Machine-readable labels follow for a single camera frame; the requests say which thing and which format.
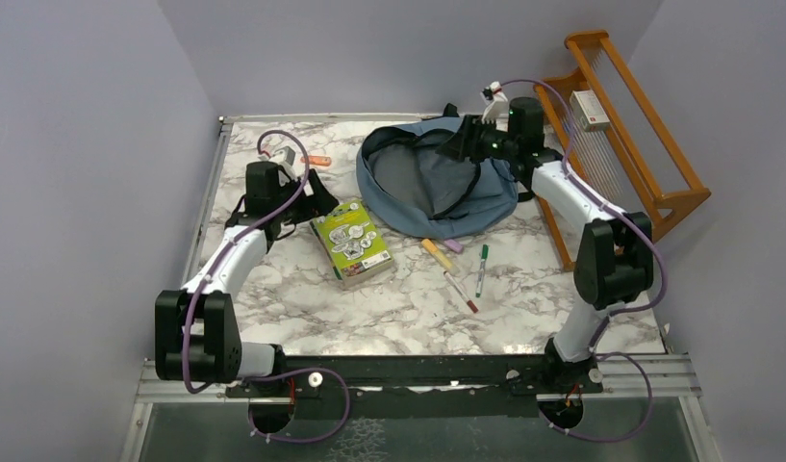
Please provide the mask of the blue student backpack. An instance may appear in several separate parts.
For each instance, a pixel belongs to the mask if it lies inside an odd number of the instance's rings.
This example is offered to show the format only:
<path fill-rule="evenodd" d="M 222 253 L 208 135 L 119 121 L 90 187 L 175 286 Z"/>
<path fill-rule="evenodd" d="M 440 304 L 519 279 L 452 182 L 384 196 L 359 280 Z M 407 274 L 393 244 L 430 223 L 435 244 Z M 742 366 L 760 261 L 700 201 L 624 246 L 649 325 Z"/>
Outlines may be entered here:
<path fill-rule="evenodd" d="M 437 152 L 461 127 L 451 104 L 442 115 L 383 126 L 365 137 L 356 178 L 365 205 L 391 229 L 439 241 L 482 233 L 532 198 L 501 160 L 455 161 Z"/>

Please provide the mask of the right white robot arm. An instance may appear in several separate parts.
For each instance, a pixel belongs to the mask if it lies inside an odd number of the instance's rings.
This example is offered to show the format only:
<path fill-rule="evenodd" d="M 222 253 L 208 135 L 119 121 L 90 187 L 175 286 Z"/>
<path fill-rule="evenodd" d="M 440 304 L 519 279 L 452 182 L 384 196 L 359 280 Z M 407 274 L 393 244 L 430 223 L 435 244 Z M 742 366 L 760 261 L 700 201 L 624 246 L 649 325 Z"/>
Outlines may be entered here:
<path fill-rule="evenodd" d="M 514 180 L 579 229 L 573 282 L 580 301 L 546 344 L 539 368 L 547 389 L 562 392 L 592 367 L 611 316 L 652 285 L 652 224 L 643 212 L 616 209 L 582 182 L 559 151 L 545 146 L 545 113 L 537 99 L 518 97 L 506 109 L 506 130 L 465 115 L 437 151 L 456 161 L 505 162 Z"/>

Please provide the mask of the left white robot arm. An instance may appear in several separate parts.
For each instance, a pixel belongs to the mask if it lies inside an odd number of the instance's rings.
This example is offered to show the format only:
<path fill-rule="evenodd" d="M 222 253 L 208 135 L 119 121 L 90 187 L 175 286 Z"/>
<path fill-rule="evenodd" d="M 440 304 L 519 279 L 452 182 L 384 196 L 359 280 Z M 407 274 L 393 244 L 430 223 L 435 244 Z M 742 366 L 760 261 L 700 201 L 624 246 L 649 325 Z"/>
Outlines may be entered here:
<path fill-rule="evenodd" d="M 250 272 L 285 239 L 282 229 L 330 213 L 339 201 L 309 168 L 286 163 L 247 165 L 245 192 L 224 223 L 221 242 L 204 267 L 179 290 L 155 301 L 155 368 L 161 380 L 198 393 L 209 384 L 250 379 L 264 395 L 287 382 L 278 345 L 241 339 L 234 302 Z"/>

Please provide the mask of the orange wooden rack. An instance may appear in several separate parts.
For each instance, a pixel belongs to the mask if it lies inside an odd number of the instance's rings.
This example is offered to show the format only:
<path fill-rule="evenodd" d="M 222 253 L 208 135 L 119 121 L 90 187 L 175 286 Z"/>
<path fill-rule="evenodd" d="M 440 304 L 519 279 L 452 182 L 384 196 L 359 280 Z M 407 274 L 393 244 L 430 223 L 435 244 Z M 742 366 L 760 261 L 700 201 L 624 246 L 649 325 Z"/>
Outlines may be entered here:
<path fill-rule="evenodd" d="M 546 79 L 534 91 L 545 119 L 564 145 L 572 168 L 598 193 L 623 208 L 642 209 L 661 241 L 710 195 L 604 30 L 572 33 L 565 39 L 576 67 Z M 584 131 L 560 103 L 576 90 L 592 91 L 608 116 L 603 130 Z"/>

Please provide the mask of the small white box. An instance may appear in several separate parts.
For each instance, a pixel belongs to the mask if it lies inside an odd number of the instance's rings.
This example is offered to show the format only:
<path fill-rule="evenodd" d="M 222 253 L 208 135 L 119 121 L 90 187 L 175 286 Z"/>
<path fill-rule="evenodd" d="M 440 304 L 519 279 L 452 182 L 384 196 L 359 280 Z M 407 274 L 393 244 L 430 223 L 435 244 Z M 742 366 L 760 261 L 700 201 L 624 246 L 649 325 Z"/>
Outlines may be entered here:
<path fill-rule="evenodd" d="M 570 108 L 575 121 L 585 132 L 605 131 L 611 125 L 593 90 L 574 90 L 570 94 Z"/>

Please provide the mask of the green illustrated book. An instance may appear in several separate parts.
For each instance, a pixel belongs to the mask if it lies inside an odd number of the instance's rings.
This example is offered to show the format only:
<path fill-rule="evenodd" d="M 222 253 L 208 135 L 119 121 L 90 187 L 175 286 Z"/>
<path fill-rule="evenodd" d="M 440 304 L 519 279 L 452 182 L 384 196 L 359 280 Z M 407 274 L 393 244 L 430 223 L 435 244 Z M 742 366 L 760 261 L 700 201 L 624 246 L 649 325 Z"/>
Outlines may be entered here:
<path fill-rule="evenodd" d="M 310 227 L 339 283 L 348 288 L 395 266 L 394 258 L 361 200 L 338 205 Z"/>

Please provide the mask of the green marker pen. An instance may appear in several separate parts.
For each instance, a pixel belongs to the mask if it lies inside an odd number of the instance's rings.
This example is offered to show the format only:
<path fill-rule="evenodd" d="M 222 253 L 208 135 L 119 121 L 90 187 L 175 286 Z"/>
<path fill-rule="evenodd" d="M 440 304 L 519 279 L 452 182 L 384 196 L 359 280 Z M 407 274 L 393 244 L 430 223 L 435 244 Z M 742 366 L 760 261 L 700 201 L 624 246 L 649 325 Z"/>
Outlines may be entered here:
<path fill-rule="evenodd" d="M 480 297 L 483 292 L 484 288 L 484 281 L 486 275 L 486 265 L 489 256 L 489 246 L 487 244 L 483 244 L 480 251 L 479 257 L 479 266 L 478 271 L 476 273 L 476 282 L 475 282 L 475 296 Z"/>

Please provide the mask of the pink highlighter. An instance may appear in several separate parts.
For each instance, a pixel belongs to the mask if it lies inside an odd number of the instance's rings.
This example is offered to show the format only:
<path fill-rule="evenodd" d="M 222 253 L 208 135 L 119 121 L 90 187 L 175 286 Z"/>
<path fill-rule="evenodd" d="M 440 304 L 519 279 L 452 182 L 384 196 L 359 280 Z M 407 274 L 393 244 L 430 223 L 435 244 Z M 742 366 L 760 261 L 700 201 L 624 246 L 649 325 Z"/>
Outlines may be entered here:
<path fill-rule="evenodd" d="M 443 241 L 443 244 L 451 251 L 455 253 L 462 253 L 464 251 L 464 246 L 459 242 L 453 239 L 447 239 Z"/>

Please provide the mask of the yellow orange highlighter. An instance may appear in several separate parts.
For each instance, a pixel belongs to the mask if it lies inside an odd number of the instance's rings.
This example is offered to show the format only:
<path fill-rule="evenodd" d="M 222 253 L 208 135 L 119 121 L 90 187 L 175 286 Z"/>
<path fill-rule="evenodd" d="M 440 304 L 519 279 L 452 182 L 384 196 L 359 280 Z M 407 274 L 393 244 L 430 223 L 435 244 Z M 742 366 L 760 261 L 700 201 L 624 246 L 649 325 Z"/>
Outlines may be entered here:
<path fill-rule="evenodd" d="M 448 258 L 448 256 L 440 250 L 430 239 L 423 239 L 421 242 L 422 247 L 429 253 L 429 255 L 448 273 L 455 275 L 458 273 L 457 266 Z"/>

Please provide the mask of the red marker pen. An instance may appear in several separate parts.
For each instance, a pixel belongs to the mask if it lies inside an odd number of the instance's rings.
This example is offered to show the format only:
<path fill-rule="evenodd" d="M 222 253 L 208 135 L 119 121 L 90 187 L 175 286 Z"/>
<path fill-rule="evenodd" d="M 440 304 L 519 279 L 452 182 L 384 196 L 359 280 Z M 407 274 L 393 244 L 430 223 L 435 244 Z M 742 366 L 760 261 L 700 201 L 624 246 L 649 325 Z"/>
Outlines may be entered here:
<path fill-rule="evenodd" d="M 453 290 L 460 296 L 464 303 L 470 308 L 472 313 L 477 313 L 478 308 L 474 301 L 469 297 L 466 290 L 462 287 L 461 283 L 448 271 L 443 272 L 444 278 Z"/>

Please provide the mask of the black metal base rail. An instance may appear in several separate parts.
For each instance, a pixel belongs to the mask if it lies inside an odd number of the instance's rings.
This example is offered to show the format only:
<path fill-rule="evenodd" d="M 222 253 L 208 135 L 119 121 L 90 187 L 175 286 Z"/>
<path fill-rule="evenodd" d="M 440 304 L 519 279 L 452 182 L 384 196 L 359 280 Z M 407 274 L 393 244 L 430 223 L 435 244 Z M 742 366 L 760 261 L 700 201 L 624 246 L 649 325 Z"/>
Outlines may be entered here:
<path fill-rule="evenodd" d="M 268 383 L 230 387 L 258 411 L 291 410 L 299 420 L 535 418 L 537 402 L 602 392 L 596 363 L 564 367 L 542 354 L 288 356 Z"/>

